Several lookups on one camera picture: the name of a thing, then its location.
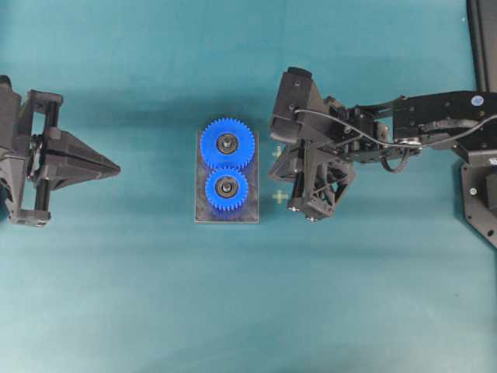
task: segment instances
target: teal table surface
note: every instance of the teal table surface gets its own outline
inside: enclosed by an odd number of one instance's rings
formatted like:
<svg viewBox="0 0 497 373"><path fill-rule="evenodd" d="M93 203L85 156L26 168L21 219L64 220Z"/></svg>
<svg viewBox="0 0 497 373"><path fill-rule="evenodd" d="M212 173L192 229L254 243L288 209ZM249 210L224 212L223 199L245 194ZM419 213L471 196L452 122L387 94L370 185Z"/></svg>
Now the teal table surface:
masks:
<svg viewBox="0 0 497 373"><path fill-rule="evenodd" d="M2 373L497 371L455 154L358 165L314 225L273 198L290 65L346 105L474 89L465 1L0 0L0 73L62 94L61 128L122 168L53 193L46 228L2 213ZM196 131L222 116L260 133L258 225L193 223Z"/></svg>

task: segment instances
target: cable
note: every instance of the cable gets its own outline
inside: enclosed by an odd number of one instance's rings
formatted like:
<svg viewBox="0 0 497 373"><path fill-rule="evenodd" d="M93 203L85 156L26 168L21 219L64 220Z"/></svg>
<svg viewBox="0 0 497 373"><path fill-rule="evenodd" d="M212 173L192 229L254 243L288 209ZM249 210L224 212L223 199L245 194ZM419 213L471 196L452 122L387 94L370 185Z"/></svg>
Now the cable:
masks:
<svg viewBox="0 0 497 373"><path fill-rule="evenodd" d="M405 149L404 155L402 156L401 161L397 167L392 169L391 166L388 164L388 160L385 157L381 158L381 165L383 166L384 169L386 169L390 173L401 173L402 171L404 171L405 167L407 166L408 161L409 161L409 150Z"/></svg>
<svg viewBox="0 0 497 373"><path fill-rule="evenodd" d="M388 146L388 147L391 147L391 148L402 148L402 149L406 149L406 148L409 148L409 149L427 148L429 146L440 145L440 144L444 144L446 142L455 141L455 140L457 140L459 138L464 138L466 136L469 136L473 132L476 132L481 127L483 127L484 125L486 125L489 121L497 119L497 114L491 115L490 117L485 118L484 120L479 121L474 127L470 128L469 130L461 132L460 134L456 134L454 136L450 136L449 138L443 138L442 140L432 141L432 142L429 142L429 143L426 143L426 144L420 144L420 145L411 145L411 144L402 144L401 145L401 144L395 144L393 142L386 142L386 141L382 141L382 140L377 140L376 138L373 138L372 136L368 135L367 133L362 132L361 130L355 128L353 125L345 122L344 120L341 120L338 117L334 117L333 115L329 115L329 114L325 114L325 113L321 113L319 111L314 111L314 110L309 110L309 109L296 109L294 111L294 114L299 114L299 113L311 113L311 114L318 115L320 117L324 117L324 118L328 118L328 119L334 120L336 123L339 123L342 126L346 126L346 127L352 128L358 134L363 135L368 140L370 140L372 142L376 142L379 145Z"/></svg>

